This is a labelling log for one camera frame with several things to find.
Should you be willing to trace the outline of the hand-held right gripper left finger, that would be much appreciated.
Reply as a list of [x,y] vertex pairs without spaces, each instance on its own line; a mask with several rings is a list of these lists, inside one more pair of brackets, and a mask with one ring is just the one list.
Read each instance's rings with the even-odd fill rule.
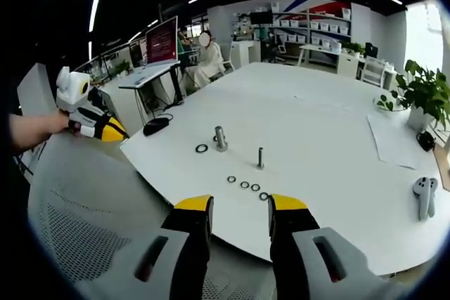
[[200,299],[210,260],[211,195],[177,203],[159,228],[116,252],[111,266],[80,282],[84,299]]

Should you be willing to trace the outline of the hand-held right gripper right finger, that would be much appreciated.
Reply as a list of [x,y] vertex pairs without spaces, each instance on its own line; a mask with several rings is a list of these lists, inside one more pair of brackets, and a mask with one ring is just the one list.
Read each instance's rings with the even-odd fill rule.
[[320,227],[304,202],[279,194],[267,200],[278,299],[397,299],[397,284],[375,275],[335,230]]

